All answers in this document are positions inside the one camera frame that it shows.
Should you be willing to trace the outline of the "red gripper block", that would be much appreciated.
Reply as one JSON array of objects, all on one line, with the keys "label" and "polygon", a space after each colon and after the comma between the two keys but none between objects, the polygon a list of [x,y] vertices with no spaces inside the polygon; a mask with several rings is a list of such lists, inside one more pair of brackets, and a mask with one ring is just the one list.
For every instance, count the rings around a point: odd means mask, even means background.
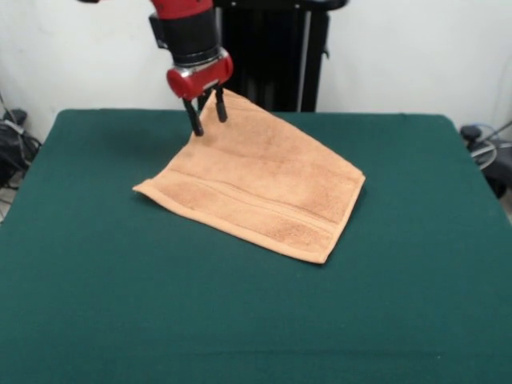
[{"label": "red gripper block", "polygon": [[[204,135],[204,130],[192,101],[209,88],[222,85],[227,82],[234,72],[234,64],[230,54],[226,50],[220,51],[220,56],[212,62],[192,67],[173,67],[166,73],[166,80],[178,98],[182,98],[183,105],[190,120],[191,128],[195,136]],[[223,96],[223,88],[216,86],[216,111],[218,120],[226,122],[227,112]]]}]

